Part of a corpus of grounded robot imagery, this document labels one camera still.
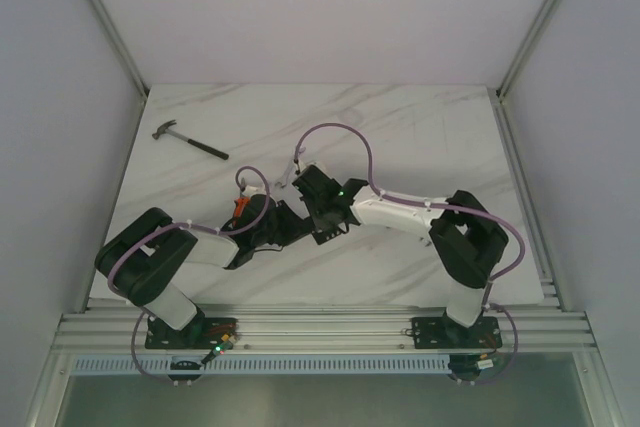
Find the hammer handle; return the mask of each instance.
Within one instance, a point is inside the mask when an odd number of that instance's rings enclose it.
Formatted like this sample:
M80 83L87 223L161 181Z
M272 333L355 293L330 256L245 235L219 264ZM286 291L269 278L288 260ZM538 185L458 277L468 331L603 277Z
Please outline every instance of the hammer handle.
M204 150L205 152L210 153L211 155L215 155L216 157L222 159L222 160L227 160L229 158L229 154L226 154L224 152L220 152L218 149L214 149L213 147L209 147L206 144L203 144L202 142L198 142L197 140L193 140L193 139L189 139L187 140L188 143L190 143L191 145L193 145L194 147L199 148L200 150Z

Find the tabletop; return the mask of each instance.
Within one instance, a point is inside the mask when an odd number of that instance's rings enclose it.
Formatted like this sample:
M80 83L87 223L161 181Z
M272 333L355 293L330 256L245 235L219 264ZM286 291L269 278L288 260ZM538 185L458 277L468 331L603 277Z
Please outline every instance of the tabletop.
M220 160L176 138L151 136L175 119L176 131L230 155ZM221 226L238 197L237 169L262 171L274 197L306 216L289 184L276 187L295 144L310 127L340 122L361 131L374 155L376 184L388 191L440 197L473 193L525 237L522 264L499 279L492 300L542 301L514 183L488 91L483 86L160 84L150 92L107 240L150 207L175 221ZM310 135L302 159L321 161L331 177L366 179L361 141L341 129ZM249 184L259 179L243 174ZM511 240L503 261L517 255ZM304 238L283 252L258 252L235 271L185 263L174 283L195 302L215 304L395 304L442 307L450 279L433 246L384 227L352 228L323 245ZM96 275L93 298L113 298Z

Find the gray wall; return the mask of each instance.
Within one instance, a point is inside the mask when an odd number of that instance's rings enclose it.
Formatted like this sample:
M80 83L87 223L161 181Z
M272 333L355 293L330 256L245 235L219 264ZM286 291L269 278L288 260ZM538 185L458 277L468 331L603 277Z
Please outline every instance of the gray wall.
M510 109L543 225L640 425L640 0L563 0Z
M2 425L23 425L83 295L137 110L85 0L0 0Z

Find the gray floor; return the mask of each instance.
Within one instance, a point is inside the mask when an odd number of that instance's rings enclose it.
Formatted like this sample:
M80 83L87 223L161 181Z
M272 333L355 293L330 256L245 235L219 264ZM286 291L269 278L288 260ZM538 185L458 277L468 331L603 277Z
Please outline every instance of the gray floor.
M226 376L172 388L77 377L58 427L589 426L569 356L521 355L500 382L441 376Z

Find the hammer head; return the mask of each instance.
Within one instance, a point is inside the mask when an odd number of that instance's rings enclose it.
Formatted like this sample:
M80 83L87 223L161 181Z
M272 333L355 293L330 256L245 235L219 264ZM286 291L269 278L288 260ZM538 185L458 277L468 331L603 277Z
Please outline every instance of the hammer head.
M171 127L172 125L176 125L176 121L175 120L170 120L169 122L165 122L160 127L158 127L158 130L156 130L153 134L151 134L151 137L153 137L154 139L158 140L158 137L160 137L162 134L164 134L167 131L167 129L169 127Z

